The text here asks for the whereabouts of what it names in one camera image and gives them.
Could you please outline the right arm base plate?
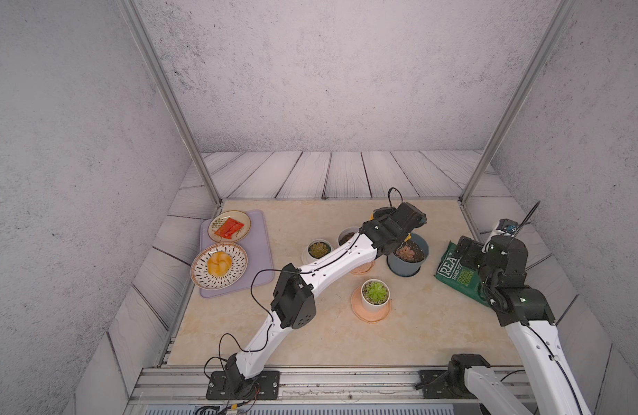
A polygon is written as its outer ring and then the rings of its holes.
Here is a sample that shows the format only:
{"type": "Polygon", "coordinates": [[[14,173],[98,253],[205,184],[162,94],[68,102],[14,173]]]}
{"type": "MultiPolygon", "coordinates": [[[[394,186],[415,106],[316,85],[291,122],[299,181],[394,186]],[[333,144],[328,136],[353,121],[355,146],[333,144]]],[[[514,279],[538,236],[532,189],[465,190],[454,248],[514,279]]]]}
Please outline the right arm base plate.
{"type": "Polygon", "coordinates": [[[420,391],[424,399],[449,399],[454,394],[450,391],[448,370],[425,369],[418,372],[419,382],[414,389],[420,391]]]}

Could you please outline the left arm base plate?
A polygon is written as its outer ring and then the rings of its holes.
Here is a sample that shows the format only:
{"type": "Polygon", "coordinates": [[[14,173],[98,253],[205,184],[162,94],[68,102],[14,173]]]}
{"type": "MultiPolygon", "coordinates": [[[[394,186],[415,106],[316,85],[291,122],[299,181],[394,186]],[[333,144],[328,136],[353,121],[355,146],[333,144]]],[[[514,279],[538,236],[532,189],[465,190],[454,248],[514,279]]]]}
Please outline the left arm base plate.
{"type": "Polygon", "coordinates": [[[279,385],[279,371],[263,371],[252,379],[245,379],[238,373],[214,371],[209,377],[206,400],[276,400],[279,385]]]}

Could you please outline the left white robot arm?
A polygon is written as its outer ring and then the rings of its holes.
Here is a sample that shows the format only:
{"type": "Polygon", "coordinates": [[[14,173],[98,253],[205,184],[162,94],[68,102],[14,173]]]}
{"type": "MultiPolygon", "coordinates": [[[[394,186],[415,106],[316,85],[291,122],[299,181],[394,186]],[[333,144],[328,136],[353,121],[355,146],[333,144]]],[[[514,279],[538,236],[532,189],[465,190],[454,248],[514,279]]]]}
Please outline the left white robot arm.
{"type": "Polygon", "coordinates": [[[265,364],[293,330],[307,325],[316,315],[315,299],[329,285],[371,263],[392,255],[412,232],[427,223],[427,216],[410,202],[381,207],[362,224],[348,242],[328,255],[299,268],[289,263],[279,271],[270,307],[262,327],[246,347],[229,358],[219,358],[225,375],[225,392],[247,400],[255,393],[265,364]]]}

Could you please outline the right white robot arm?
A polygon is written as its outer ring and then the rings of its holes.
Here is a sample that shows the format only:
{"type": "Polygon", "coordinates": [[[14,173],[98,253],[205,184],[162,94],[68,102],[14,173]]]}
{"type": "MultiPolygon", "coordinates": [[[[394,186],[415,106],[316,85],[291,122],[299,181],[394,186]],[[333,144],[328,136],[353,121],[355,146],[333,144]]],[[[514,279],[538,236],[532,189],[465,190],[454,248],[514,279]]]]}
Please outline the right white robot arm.
{"type": "MultiPolygon", "coordinates": [[[[500,234],[487,243],[463,236],[450,243],[436,278],[493,310],[517,349],[543,414],[588,414],[545,295],[526,284],[525,244],[500,234]]],[[[480,354],[454,354],[440,373],[422,370],[415,388],[426,399],[477,399],[483,414],[528,414],[480,354]]]]}

